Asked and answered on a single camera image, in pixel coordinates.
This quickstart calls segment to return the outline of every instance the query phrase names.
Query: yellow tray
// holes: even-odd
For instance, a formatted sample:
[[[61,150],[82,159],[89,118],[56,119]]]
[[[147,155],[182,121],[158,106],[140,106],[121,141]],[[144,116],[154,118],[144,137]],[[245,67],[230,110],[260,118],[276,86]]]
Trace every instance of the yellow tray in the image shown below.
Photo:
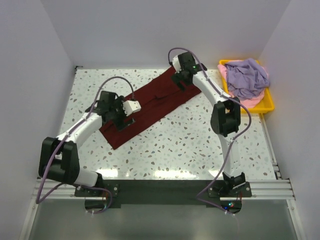
[[[230,62],[230,61],[232,60],[222,59],[219,61],[219,64],[225,65],[227,62]],[[226,80],[224,79],[223,76],[221,76],[221,78],[222,78],[223,90],[226,93],[229,93]],[[265,114],[267,112],[273,111],[274,109],[275,109],[275,105],[274,105],[274,102],[272,101],[272,97],[268,87],[264,90],[263,99],[254,108],[248,108],[249,112],[252,114]],[[243,108],[241,108],[241,113],[246,113],[246,111]]]

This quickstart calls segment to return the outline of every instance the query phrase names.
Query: maroon pants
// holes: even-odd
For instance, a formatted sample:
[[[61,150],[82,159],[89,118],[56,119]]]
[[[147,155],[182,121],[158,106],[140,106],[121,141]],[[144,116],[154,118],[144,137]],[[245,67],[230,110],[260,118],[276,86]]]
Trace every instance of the maroon pants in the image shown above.
[[[117,149],[201,92],[194,85],[187,86],[185,91],[180,90],[171,80],[174,73],[175,69],[170,67],[134,92],[135,99],[141,105],[141,110],[130,116],[135,119],[135,123],[122,131],[117,131],[111,122],[100,128],[100,132],[113,149]]]

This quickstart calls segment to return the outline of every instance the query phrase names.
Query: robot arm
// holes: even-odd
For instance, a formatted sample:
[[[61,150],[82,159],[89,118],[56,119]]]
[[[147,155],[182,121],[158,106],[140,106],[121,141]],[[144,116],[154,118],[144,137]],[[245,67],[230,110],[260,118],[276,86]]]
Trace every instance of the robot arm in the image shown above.
[[[89,117],[88,112],[91,107],[66,132],[56,138],[47,137],[43,141],[38,169],[39,176],[43,177],[55,149],[64,141],[57,155],[54,156],[47,178],[68,185],[101,186],[102,176],[100,173],[80,167],[78,149],[92,133],[109,121],[112,121],[119,131],[134,123],[133,118],[129,120],[127,118],[132,113],[140,111],[141,106],[138,101],[125,101],[123,96],[116,98],[116,93],[108,91],[102,91],[95,104],[96,107],[93,108]]]
[[[223,158],[225,158],[229,145],[233,141],[236,132],[239,130],[239,125],[241,123],[240,106],[233,101],[222,97],[221,95],[228,98],[231,96],[211,80],[221,95],[215,91],[207,80],[207,77],[204,75],[200,65],[196,64],[191,53],[185,52],[175,56],[172,60],[172,66],[176,70],[176,73],[172,76],[172,80],[178,87],[183,90],[185,88],[184,85],[188,86],[193,84],[199,88],[210,101],[213,107],[210,124],[213,131],[219,137]],[[246,182],[240,163],[237,141],[233,142],[229,152],[224,167],[223,178],[229,183],[231,189],[239,187]]]

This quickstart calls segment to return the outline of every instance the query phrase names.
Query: speckled white tabletop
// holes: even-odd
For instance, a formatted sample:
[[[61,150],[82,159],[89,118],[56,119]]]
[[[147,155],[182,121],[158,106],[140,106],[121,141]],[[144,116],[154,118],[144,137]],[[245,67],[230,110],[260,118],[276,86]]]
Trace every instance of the speckled white tabletop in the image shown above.
[[[78,69],[61,132],[83,115],[106,78],[126,77],[136,90],[162,72],[164,69]],[[209,74],[221,84],[217,70]],[[104,89],[124,96],[130,93],[121,79],[110,81]],[[210,180],[223,163],[218,136],[210,128],[211,113],[212,106],[201,93],[116,150],[97,131],[79,149],[80,165],[100,172],[105,179]],[[240,129],[247,123],[248,116],[241,115]],[[258,114],[252,115],[251,128],[238,143],[248,180],[276,179]]]

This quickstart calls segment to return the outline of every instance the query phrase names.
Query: white wall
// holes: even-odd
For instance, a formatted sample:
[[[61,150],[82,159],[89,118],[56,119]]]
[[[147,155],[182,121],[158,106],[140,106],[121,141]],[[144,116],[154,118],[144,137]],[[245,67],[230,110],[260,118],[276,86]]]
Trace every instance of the white wall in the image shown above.
[[[86,68],[167,67],[173,47],[208,67],[258,57],[290,0],[41,0],[67,54]]]
[[[16,240],[41,144],[58,133],[73,65],[39,0],[0,1],[0,239]]]
[[[319,9],[318,0],[292,0],[260,57],[275,102],[267,127],[310,240],[320,236]]]

